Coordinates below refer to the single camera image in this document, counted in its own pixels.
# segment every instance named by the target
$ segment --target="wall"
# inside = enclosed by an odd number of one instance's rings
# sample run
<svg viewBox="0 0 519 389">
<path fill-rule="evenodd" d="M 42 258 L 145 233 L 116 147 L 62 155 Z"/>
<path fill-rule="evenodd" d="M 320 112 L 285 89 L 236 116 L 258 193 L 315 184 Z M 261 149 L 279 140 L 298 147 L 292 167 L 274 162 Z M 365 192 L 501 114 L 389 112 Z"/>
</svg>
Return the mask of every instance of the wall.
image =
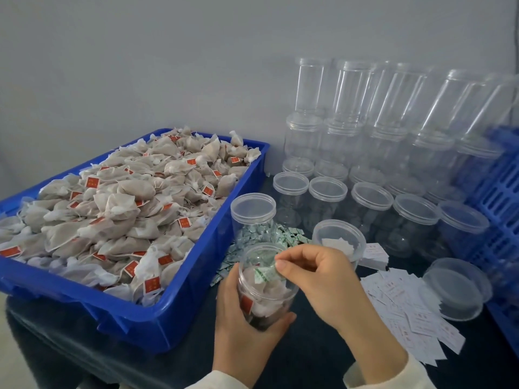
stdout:
<svg viewBox="0 0 519 389">
<path fill-rule="evenodd" d="M 515 0 L 0 0 L 0 197 L 171 124 L 272 143 L 277 172 L 296 55 L 511 72 L 514 11 Z"/>
</svg>

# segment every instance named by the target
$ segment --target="blue crate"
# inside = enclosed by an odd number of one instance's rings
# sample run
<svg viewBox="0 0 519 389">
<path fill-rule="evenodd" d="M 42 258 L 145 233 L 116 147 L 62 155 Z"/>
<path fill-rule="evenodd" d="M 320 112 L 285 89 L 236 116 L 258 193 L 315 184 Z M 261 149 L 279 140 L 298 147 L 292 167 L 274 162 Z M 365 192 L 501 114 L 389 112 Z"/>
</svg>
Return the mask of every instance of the blue crate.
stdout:
<svg viewBox="0 0 519 389">
<path fill-rule="evenodd" d="M 490 229 L 476 243 L 450 242 L 450 247 L 488 275 L 495 297 L 487 307 L 519 357 L 519 134 L 499 128 L 490 139 L 505 153 L 467 199 L 489 219 Z"/>
<path fill-rule="evenodd" d="M 169 129 L 161 129 L 153 134 L 160 135 L 167 131 Z M 148 140 L 150 135 L 142 138 Z M 219 138 L 230 142 L 227 136 Z M 230 203 L 239 195 L 259 191 L 265 179 L 265 155 L 270 145 L 254 140 L 243 141 L 250 147 L 258 147 L 261 150 L 260 157 L 251 164 L 213 217 L 156 305 L 137 306 L 12 259 L 0 259 L 0 291 L 24 298 L 45 296 L 63 303 L 74 303 L 88 311 L 97 321 L 100 332 L 152 353 L 166 352 L 175 347 L 187 332 L 232 241 Z M 90 163 L 99 163 L 106 159 L 109 153 L 3 200 L 0 202 L 0 213 L 15 215 L 24 196 L 36 197 L 39 190 L 53 179 L 61 179 L 69 173 L 77 175 Z"/>
</svg>

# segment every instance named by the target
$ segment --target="red tag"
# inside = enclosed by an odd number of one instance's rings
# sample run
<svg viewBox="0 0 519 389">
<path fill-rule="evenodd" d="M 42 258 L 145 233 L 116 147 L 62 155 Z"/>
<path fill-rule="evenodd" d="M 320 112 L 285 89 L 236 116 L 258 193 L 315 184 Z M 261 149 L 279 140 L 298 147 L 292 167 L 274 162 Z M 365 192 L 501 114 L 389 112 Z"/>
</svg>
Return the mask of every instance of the red tag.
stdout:
<svg viewBox="0 0 519 389">
<path fill-rule="evenodd" d="M 98 254 L 98 253 L 93 253 L 92 256 L 94 258 L 97 258 L 100 261 L 106 261 L 107 260 L 105 255 L 101 255 L 101 254 Z"/>
<path fill-rule="evenodd" d="M 22 253 L 22 250 L 18 246 L 6 248 L 5 250 L 0 250 L 0 255 L 3 255 L 6 258 L 11 258 L 16 255 L 20 255 L 21 253 Z"/>
<path fill-rule="evenodd" d="M 76 196 L 81 195 L 81 194 L 82 194 L 81 191 L 72 191 L 72 192 L 70 193 L 70 198 L 68 198 L 68 200 L 69 200 L 69 201 L 72 201 Z"/>
<path fill-rule="evenodd" d="M 87 179 L 87 188 L 97 188 L 99 185 L 98 177 L 89 177 Z"/>
<path fill-rule="evenodd" d="M 95 225 L 97 223 L 100 223 L 102 220 L 104 220 L 104 217 L 96 218 L 94 221 L 89 222 L 88 225 Z"/>
<path fill-rule="evenodd" d="M 137 265 L 139 264 L 139 262 L 137 261 L 131 261 L 130 263 L 128 263 L 124 268 L 123 270 L 131 277 L 135 277 L 135 268 L 137 267 Z"/>
<path fill-rule="evenodd" d="M 177 221 L 181 228 L 189 228 L 191 226 L 191 220 L 187 217 L 179 218 Z"/>
<path fill-rule="evenodd" d="M 138 201 L 135 201 L 135 204 L 137 205 L 137 207 L 141 207 L 141 206 L 144 206 L 148 202 L 149 202 L 149 200 L 148 201 L 138 200 Z"/>
<path fill-rule="evenodd" d="M 160 289 L 160 277 L 153 277 L 152 279 L 144 282 L 144 293 L 149 294 L 150 292 Z"/>
<path fill-rule="evenodd" d="M 209 186 L 205 186 L 202 192 L 207 196 L 213 196 L 214 195 L 214 189 L 212 189 Z"/>
<path fill-rule="evenodd" d="M 67 208 L 68 209 L 75 209 L 77 206 L 79 206 L 79 202 L 78 201 L 72 201 L 68 204 Z"/>
<path fill-rule="evenodd" d="M 164 255 L 163 257 L 159 258 L 159 264 L 161 266 L 164 266 L 164 265 L 166 265 L 168 263 L 171 263 L 171 262 L 173 262 L 173 259 L 171 258 L 171 255 L 169 255 L 169 254 L 168 255 Z"/>
<path fill-rule="evenodd" d="M 252 301 L 251 299 L 249 299 L 247 296 L 243 295 L 241 297 L 241 300 L 240 300 L 240 308 L 242 309 L 242 311 L 249 315 L 251 313 L 251 310 L 252 310 L 252 306 L 254 305 L 254 301 Z"/>
</svg>

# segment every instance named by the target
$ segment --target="pile of tea bags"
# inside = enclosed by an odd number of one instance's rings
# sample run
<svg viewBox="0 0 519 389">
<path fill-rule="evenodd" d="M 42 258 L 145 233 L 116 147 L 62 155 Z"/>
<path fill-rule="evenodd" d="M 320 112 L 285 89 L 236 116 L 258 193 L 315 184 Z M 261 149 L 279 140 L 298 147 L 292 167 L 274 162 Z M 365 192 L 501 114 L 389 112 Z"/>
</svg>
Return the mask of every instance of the pile of tea bags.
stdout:
<svg viewBox="0 0 519 389">
<path fill-rule="evenodd" d="M 0 218 L 0 254 L 143 306 L 155 304 L 258 148 L 189 128 L 120 147 Z"/>
</svg>

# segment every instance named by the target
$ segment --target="dark table surface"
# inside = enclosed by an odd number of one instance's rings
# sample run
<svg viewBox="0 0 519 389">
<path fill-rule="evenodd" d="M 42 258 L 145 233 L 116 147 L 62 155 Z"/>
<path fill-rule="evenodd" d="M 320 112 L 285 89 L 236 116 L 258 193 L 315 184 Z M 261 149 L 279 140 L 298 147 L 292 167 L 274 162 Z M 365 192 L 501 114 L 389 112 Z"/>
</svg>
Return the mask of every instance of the dark table surface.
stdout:
<svg viewBox="0 0 519 389">
<path fill-rule="evenodd" d="M 389 261 L 390 267 L 417 276 L 428 265 L 419 257 Z M 360 277 L 373 272 L 357 269 Z M 74 305 L 9 297 L 6 313 L 42 389 L 75 389 L 86 373 L 136 389 L 176 389 L 211 371 L 216 292 L 217 287 L 208 291 L 181 344 L 160 355 L 97 332 L 95 321 Z M 347 345 L 316 316 L 302 292 L 296 295 L 292 311 L 298 318 L 274 350 L 256 388 L 344 388 L 342 376 L 354 362 Z M 486 308 L 474 320 L 452 324 L 467 340 L 460 355 L 442 345 L 448 359 L 438 361 L 438 367 L 426 367 L 438 389 L 517 387 L 519 361 Z"/>
</svg>

